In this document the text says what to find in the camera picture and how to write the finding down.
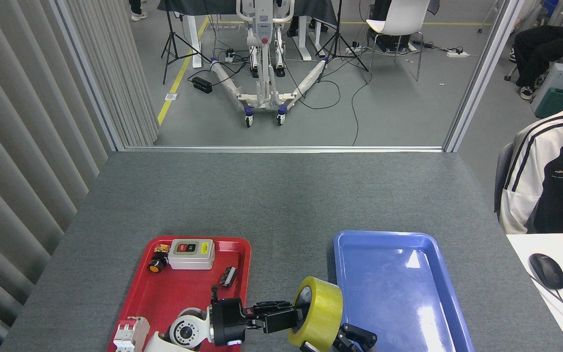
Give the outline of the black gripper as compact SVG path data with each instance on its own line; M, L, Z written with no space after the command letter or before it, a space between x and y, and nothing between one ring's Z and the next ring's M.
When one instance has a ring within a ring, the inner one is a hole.
M217 286L211 288L209 317L210 336L216 346L240 345L245 341L245 331L257 329L252 321L262 316L265 334L295 329L299 323L299 312L288 301L262 301L244 308L240 298L219 299ZM332 346L338 352L374 352L377 334L349 323L343 323ZM300 346L302 352L320 352L308 342Z

